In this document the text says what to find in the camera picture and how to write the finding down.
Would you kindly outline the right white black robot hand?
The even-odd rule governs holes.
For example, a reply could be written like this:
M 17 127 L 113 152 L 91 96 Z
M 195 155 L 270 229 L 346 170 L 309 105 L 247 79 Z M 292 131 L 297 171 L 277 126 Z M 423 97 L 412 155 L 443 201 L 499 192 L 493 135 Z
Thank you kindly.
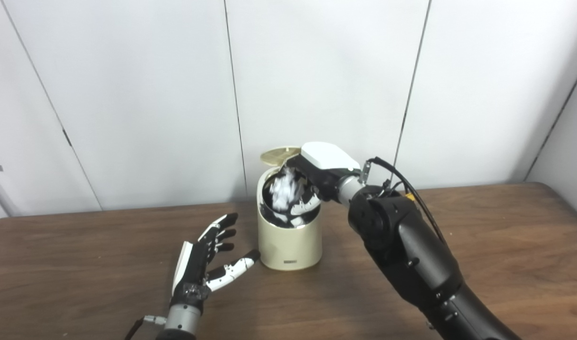
M 307 142 L 288 157 L 281 171 L 293 177 L 297 189 L 285 211 L 301 217 L 316 210 L 321 202 L 336 202 L 349 207 L 364 185 L 360 164 L 335 144 Z

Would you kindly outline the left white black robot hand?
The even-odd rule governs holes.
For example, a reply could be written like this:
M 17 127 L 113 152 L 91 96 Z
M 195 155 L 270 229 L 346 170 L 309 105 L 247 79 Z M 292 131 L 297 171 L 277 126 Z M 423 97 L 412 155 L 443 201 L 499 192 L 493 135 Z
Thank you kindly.
M 234 282 L 258 262 L 261 254 L 252 249 L 228 264 L 207 269 L 218 253 L 234 249 L 234 244 L 225 240 L 236 235 L 232 226 L 238 217 L 236 212 L 222 215 L 211 222 L 195 242 L 184 242 L 174 273 L 170 307 L 186 305 L 203 312 L 204 301 L 212 292 Z

